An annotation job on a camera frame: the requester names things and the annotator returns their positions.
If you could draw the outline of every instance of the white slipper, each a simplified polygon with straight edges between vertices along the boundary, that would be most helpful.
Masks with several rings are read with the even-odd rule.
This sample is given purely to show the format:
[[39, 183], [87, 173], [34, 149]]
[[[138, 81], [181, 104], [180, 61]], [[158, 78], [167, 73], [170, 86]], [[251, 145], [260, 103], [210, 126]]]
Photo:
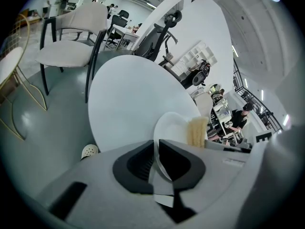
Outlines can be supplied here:
[[84, 147], [84, 149], [82, 150], [81, 158], [83, 159], [84, 157], [96, 155], [98, 153], [99, 153], [99, 149], [97, 148], [97, 146], [93, 144], [89, 144], [86, 147]]

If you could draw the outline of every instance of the gold metal frame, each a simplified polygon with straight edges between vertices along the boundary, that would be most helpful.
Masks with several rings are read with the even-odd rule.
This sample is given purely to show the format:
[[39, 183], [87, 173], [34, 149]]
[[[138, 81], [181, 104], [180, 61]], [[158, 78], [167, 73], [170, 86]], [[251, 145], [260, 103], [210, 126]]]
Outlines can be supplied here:
[[[17, 21], [14, 23], [13, 25], [13, 29], [11, 30], [11, 32], [9, 33], [9, 36], [12, 36], [13, 39], [12, 41], [10, 41], [8, 44], [8, 48], [4, 51], [4, 53], [2, 54], [3, 57], [5, 57], [10, 51], [12, 51], [14, 48], [18, 47], [18, 44], [19, 44], [19, 39], [21, 38], [20, 36], [20, 24], [21, 24], [21, 21], [26, 21], [27, 23], [27, 40], [25, 42], [25, 45], [24, 45], [24, 48], [23, 48], [23, 52], [22, 52], [22, 55], [21, 57], [19, 58], [18, 60], [18, 63], [15, 67], [15, 69], [12, 71], [12, 73], [7, 77], [7, 79], [5, 79], [5, 81], [0, 84], [0, 89], [6, 84], [6, 82], [13, 76], [16, 80], [16, 82], [18, 82], [19, 84], [22, 85], [22, 87], [26, 90], [26, 92], [34, 99], [34, 101], [45, 111], [47, 111], [47, 105], [46, 105], [46, 102], [45, 102], [45, 99], [43, 97], [43, 94], [41, 93], [41, 91], [38, 89], [38, 87], [36, 87], [35, 85], [31, 84], [29, 82], [29, 80], [25, 77], [25, 75], [23, 74], [22, 70], [20, 69], [19, 67], [19, 63], [20, 63], [20, 60], [21, 58], [23, 57], [23, 54], [25, 52], [25, 49], [28, 45], [28, 42], [29, 42], [29, 38], [30, 38], [30, 23], [29, 21], [27, 20], [27, 18], [23, 15], [23, 14], [19, 14], [18, 17], [17, 17]], [[24, 77], [25, 81], [22, 80], [22, 78], [20, 77], [17, 69], [20, 71], [20, 73], [22, 74], [22, 76]], [[42, 97], [42, 101], [43, 101], [43, 105], [33, 96], [33, 94], [30, 92], [30, 90], [27, 88], [25, 82], [27, 82], [31, 87], [33, 87], [34, 89], [36, 89], [41, 97]], [[13, 126], [13, 128], [10, 128], [1, 118], [0, 118], [0, 122], [4, 124], [4, 126], [9, 130], [11, 131], [16, 137], [18, 137], [19, 139], [21, 140], [24, 140], [24, 138], [21, 136], [21, 134], [18, 132], [18, 130], [16, 129], [16, 126], [14, 124], [14, 121], [13, 121], [13, 103], [6, 97], [6, 96], [3, 96], [5, 98], [5, 100], [7, 100], [9, 103], [10, 103], [10, 121], [11, 121], [11, 124]]]

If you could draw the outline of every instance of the white round table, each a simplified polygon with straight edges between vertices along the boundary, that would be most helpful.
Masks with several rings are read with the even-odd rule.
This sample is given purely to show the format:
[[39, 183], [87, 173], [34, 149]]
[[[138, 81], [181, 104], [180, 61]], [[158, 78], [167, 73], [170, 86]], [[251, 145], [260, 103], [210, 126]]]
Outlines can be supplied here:
[[16, 69], [23, 53], [22, 47], [14, 48], [0, 61], [0, 85]]
[[166, 112], [201, 116], [170, 73], [133, 55], [115, 57], [98, 70], [90, 88], [88, 111], [101, 152], [152, 140], [155, 125]]

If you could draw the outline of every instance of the staircase railing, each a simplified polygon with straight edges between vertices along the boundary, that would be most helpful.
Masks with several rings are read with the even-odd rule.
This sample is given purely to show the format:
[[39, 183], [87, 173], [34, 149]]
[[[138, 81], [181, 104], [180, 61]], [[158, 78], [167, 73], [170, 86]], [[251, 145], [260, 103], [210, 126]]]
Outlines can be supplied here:
[[240, 75], [236, 61], [234, 60], [233, 83], [235, 92], [240, 95], [247, 103], [253, 104], [253, 111], [258, 115], [263, 124], [272, 132], [282, 130], [282, 126], [275, 118], [273, 113], [247, 88], [244, 87], [243, 79]]

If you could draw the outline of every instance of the white chair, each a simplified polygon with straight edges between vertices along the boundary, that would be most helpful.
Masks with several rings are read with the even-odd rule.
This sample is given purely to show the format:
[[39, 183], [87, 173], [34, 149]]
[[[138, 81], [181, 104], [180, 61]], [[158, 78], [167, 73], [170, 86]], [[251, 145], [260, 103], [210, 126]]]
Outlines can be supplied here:
[[[44, 47], [44, 38], [47, 25], [51, 24], [53, 43]], [[89, 31], [97, 35], [93, 47], [75, 41], [56, 41], [56, 31], [60, 29], [79, 29]], [[41, 32], [40, 51], [36, 61], [41, 66], [41, 76], [45, 93], [49, 95], [45, 78], [44, 65], [60, 67], [84, 67], [88, 66], [85, 88], [85, 102], [88, 101], [88, 85], [90, 71], [94, 67], [100, 49], [101, 42], [107, 31], [107, 8], [101, 3], [91, 2], [81, 5], [76, 10], [61, 16], [44, 21]]]

